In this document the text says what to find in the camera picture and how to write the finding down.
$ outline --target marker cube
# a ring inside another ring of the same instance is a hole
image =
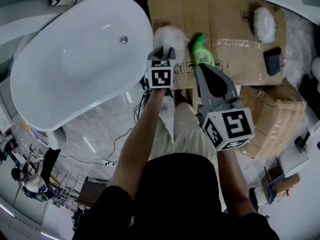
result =
[[[151,89],[172,88],[177,74],[174,59],[147,60],[148,83]]]
[[[202,128],[216,151],[241,147],[255,136],[249,108],[209,112]]]

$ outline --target cardboard box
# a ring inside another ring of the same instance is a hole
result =
[[[153,30],[166,25],[181,29],[187,38],[184,63],[174,89],[196,88],[191,53],[194,38],[205,35],[215,66],[232,78],[235,85],[280,85],[283,71],[269,76],[263,52],[275,47],[286,54],[286,23],[278,7],[263,0],[148,0]],[[253,34],[253,12],[266,7],[276,21],[275,42],[261,44]]]
[[[238,150],[251,158],[279,155],[303,117],[303,97],[286,79],[276,86],[242,86],[240,97],[251,111],[255,137]]]
[[[200,112],[200,108],[202,107],[202,100],[199,97],[198,89],[187,89],[186,90],[188,100],[191,102],[191,106],[193,107],[196,113]]]

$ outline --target person sitting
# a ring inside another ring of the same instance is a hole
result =
[[[152,90],[109,184],[73,239],[279,240],[250,202],[235,150],[216,152],[180,91],[174,93],[172,143],[159,118],[165,92]]]
[[[13,168],[11,176],[15,181],[24,183],[24,187],[31,193],[42,193],[48,190],[51,171],[59,156],[60,149],[49,150],[45,153],[43,161],[39,162],[39,166],[34,175],[29,175],[28,167],[31,161],[31,155],[27,158],[22,170]]]

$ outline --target beige pants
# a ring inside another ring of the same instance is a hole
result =
[[[214,164],[216,151],[199,126],[195,110],[188,103],[180,103],[174,111],[173,138],[159,118],[149,160],[174,154],[200,155]]]

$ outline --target green spray bottle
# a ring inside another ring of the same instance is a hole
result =
[[[192,53],[195,60],[195,64],[205,63],[211,66],[215,66],[215,60],[212,53],[204,46],[205,35],[199,35],[192,47]]]

